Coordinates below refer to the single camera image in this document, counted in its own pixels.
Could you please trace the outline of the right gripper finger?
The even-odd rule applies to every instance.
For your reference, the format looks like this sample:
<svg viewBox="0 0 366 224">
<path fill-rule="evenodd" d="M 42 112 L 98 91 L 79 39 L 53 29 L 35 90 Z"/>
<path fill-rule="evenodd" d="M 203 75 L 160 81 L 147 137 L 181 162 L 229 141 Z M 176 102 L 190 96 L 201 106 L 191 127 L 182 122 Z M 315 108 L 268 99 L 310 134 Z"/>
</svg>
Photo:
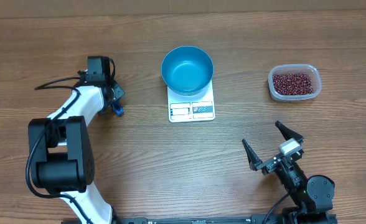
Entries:
<svg viewBox="0 0 366 224">
<path fill-rule="evenodd" d="M 251 148 L 251 146 L 247 143 L 245 139 L 242 139 L 243 147 L 245 148 L 245 152 L 247 154 L 248 163 L 251 170 L 258 170 L 258 166 L 263 163 L 263 161 L 257 156 L 255 151 Z"/>
<path fill-rule="evenodd" d="M 276 121 L 274 124 L 280 131 L 280 133 L 283 135 L 283 137 L 285 138 L 286 141 L 290 140 L 290 139 L 294 139 L 295 141 L 297 141 L 299 144 L 302 144 L 304 141 L 304 136 L 302 136 L 301 134 L 287 128 L 283 123 L 281 123 L 280 121 Z"/>
</svg>

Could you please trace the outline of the red measuring scoop blue handle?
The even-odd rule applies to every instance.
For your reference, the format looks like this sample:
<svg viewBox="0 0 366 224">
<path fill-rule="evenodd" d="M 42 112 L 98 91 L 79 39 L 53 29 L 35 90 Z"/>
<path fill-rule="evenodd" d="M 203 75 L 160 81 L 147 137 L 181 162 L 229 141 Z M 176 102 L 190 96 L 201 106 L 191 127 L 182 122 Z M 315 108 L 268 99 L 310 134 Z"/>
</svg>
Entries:
<svg viewBox="0 0 366 224">
<path fill-rule="evenodd" d="M 120 105 L 119 101 L 113 102 L 113 112 L 119 117 L 122 117 L 124 115 L 123 107 Z"/>
</svg>

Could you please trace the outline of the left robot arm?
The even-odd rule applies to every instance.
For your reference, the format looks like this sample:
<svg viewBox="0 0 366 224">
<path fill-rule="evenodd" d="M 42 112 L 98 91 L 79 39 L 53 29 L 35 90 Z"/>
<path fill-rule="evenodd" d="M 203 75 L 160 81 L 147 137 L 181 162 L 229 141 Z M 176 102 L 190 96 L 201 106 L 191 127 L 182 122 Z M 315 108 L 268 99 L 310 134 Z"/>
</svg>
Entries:
<svg viewBox="0 0 366 224">
<path fill-rule="evenodd" d="M 124 90 L 115 80 L 114 61 L 105 56 L 89 56 L 87 69 L 74 79 L 68 100 L 28 125 L 26 184 L 37 197 L 62 199 L 78 217 L 77 223 L 119 223 L 94 183 L 88 125 L 107 109 L 122 116 L 119 100 Z"/>
</svg>

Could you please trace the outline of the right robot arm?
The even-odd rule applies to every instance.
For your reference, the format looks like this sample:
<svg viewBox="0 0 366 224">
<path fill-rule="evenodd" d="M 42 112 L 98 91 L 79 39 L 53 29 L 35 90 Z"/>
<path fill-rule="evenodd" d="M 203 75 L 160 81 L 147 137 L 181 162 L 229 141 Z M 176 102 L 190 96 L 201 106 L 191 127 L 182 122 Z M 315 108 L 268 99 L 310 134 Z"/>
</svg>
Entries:
<svg viewBox="0 0 366 224">
<path fill-rule="evenodd" d="M 243 147 L 250 169 L 262 171 L 263 175 L 275 173 L 287 194 L 279 199 L 267 214 L 253 214 L 249 223 L 297 223 L 333 224 L 336 215 L 329 214 L 333 208 L 335 183 L 325 175 L 306 177 L 297 161 L 302 158 L 304 136 L 276 121 L 275 126 L 285 142 L 278 146 L 279 154 L 263 162 L 245 139 Z"/>
</svg>

